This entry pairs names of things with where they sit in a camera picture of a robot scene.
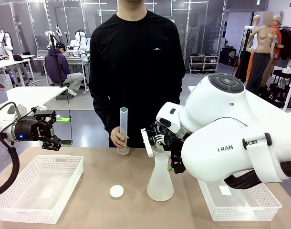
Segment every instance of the white desk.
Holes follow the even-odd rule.
[[[196,86],[189,86],[189,91],[193,91]],[[275,107],[274,105],[270,104],[269,102],[261,99],[260,97],[256,96],[255,94],[246,90],[246,97],[247,101],[250,104],[251,109],[253,110],[254,114],[261,120],[261,121],[268,121],[268,120],[276,120],[278,118],[287,118],[285,115],[286,112],[282,111],[281,109]]]
[[[15,75],[15,68],[17,69],[17,72],[18,72],[18,75],[21,79],[21,85],[22,86],[25,86],[25,83],[24,83],[24,80],[23,80],[23,77],[22,77],[22,74],[21,74],[21,67],[20,67],[20,64],[22,63],[25,63],[25,62],[28,62],[29,64],[29,67],[30,67],[30,72],[31,72],[31,76],[32,76],[32,79],[33,79],[33,83],[35,82],[35,79],[34,79],[34,75],[33,75],[33,70],[31,68],[31,65],[30,65],[30,59],[25,59],[25,60],[22,60],[22,61],[14,61],[14,60],[2,60],[0,61],[0,69],[2,69],[3,73],[5,74],[5,70],[10,68],[13,75]],[[17,79],[16,77],[13,77],[14,79],[14,82],[16,85],[18,85],[18,82],[17,82]]]
[[[34,57],[35,55],[21,55],[21,57],[23,58],[23,59],[29,59],[29,58],[32,58],[32,57]]]
[[[0,104],[0,107],[8,102],[15,102],[30,111],[32,107],[45,105],[66,89],[67,87],[15,87],[7,91],[8,100]]]
[[[41,61],[42,65],[44,67],[47,85],[50,86],[49,77],[48,77],[46,66],[45,66],[45,57],[40,56],[40,57],[34,58],[34,60]],[[89,82],[89,69],[88,69],[89,60],[87,59],[87,57],[86,58],[66,57],[66,60],[67,60],[69,65],[81,65],[82,66],[82,73],[84,76],[84,88],[85,88],[83,94],[86,94],[89,91],[89,88],[88,88],[87,83],[86,83],[86,81]]]

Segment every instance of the purple hoodie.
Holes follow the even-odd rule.
[[[60,67],[61,79],[64,82],[67,78],[67,75],[70,74],[70,69],[66,57],[62,54],[61,50],[55,49],[56,54],[58,55],[58,62]],[[54,83],[59,83],[59,77],[57,75],[53,52],[52,49],[49,49],[48,54],[45,56],[45,66],[47,69],[47,74],[50,77],[51,81]]]

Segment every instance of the shoe rack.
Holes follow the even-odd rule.
[[[218,68],[218,56],[190,56],[190,73],[212,72],[216,73]]]

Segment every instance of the plastic graduated cylinder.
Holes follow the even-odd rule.
[[[123,150],[117,149],[117,153],[121,155],[126,155],[130,152],[130,148],[126,146],[127,141],[127,113],[128,109],[126,107],[120,108],[120,134],[124,138],[125,148]]]
[[[155,156],[155,167],[146,191],[153,200],[166,201],[174,194],[171,176],[168,171],[168,161],[171,152],[165,152],[159,148],[155,148],[153,149],[153,154]]]

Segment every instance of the white plastic tray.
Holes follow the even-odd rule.
[[[83,156],[36,156],[0,195],[0,220],[57,223],[83,173]]]
[[[272,221],[282,208],[264,184],[240,190],[228,187],[224,181],[198,183],[213,221]]]

